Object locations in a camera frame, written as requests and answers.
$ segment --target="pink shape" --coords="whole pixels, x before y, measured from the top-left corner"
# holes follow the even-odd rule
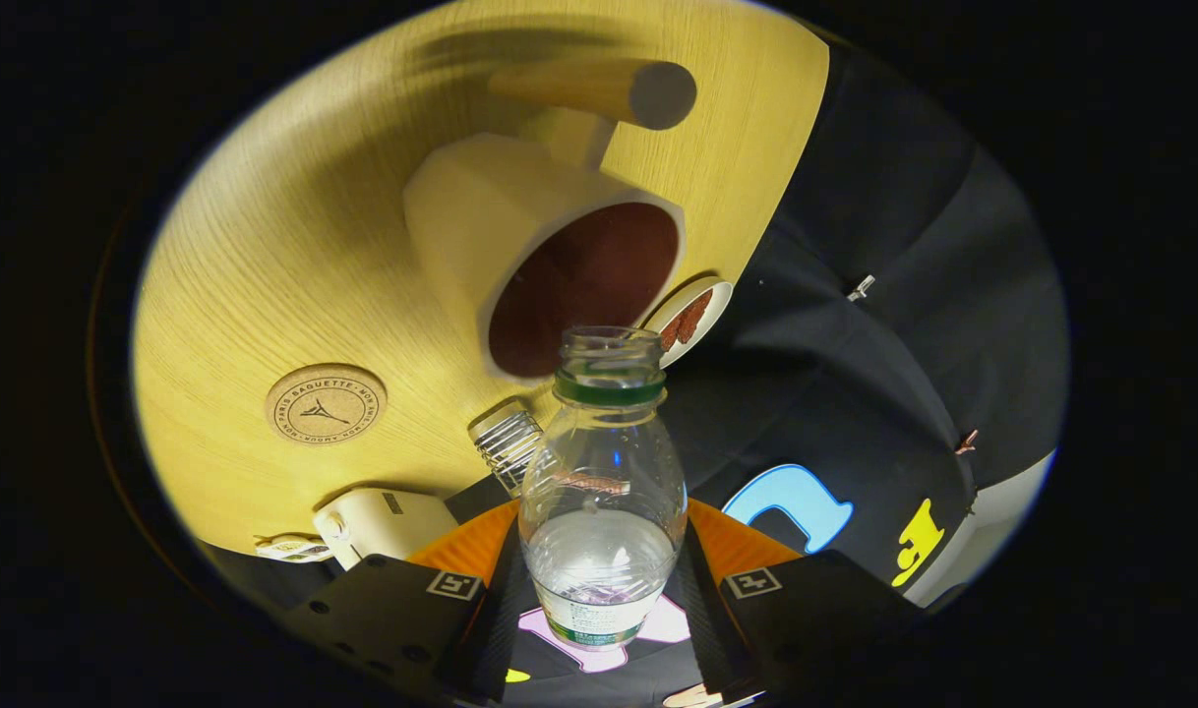
[[[664,645],[690,640],[685,612],[667,597],[659,595],[657,605],[647,615],[647,622],[639,630],[639,640],[659,641]]]
[[[556,640],[555,635],[551,634],[551,628],[546,624],[546,613],[541,612],[540,607],[521,615],[518,627],[540,636],[564,654],[571,655],[580,664],[581,671],[586,673],[607,672],[611,668],[624,667],[625,662],[629,661],[629,654],[625,653],[624,646],[618,650],[581,650]]]
[[[546,613],[541,612],[540,607],[521,615],[516,627],[540,636],[553,648],[571,655],[586,673],[609,672],[616,667],[624,667],[629,661],[624,646],[618,650],[581,650],[556,640],[551,628],[547,627]],[[639,640],[658,641],[662,645],[677,645],[679,641],[690,640],[685,612],[667,597],[659,595],[657,605],[647,615],[647,622],[639,630]]]

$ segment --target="plastic water bottle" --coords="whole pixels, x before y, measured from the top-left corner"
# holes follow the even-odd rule
[[[525,472],[519,537],[551,631],[577,649],[634,641],[682,546],[685,484],[657,417],[661,355],[655,332],[563,335],[563,407]]]

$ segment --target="water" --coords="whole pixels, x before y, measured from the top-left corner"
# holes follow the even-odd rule
[[[659,593],[676,552],[658,525],[586,506],[549,519],[526,544],[533,579],[564,600],[617,605]]]

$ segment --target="wooden table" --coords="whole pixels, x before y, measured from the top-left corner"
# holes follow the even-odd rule
[[[401,188],[450,140],[544,140],[559,110],[494,96],[486,78],[555,58],[692,72],[694,111],[674,129],[618,126],[603,169],[684,208],[677,283],[739,278],[825,85],[827,47],[795,19],[739,1],[470,0],[385,29],[249,115],[158,234],[133,377],[158,478],[195,537],[253,552],[255,535],[313,534],[313,512],[359,484],[446,497],[488,474],[476,418],[513,395],[553,413],[549,386],[492,380],[470,357],[473,335],[416,268]],[[323,362],[380,376],[382,417],[341,443],[284,440],[267,391]]]

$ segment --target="food on plate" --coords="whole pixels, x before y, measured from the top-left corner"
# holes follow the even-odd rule
[[[673,346],[674,340],[679,341],[679,344],[690,341],[690,338],[695,335],[695,331],[700,326],[700,320],[703,319],[703,310],[708,309],[708,302],[710,301],[712,289],[708,289],[702,296],[696,297],[690,304],[685,305],[676,317],[670,320],[670,323],[661,331],[662,349],[668,351]]]

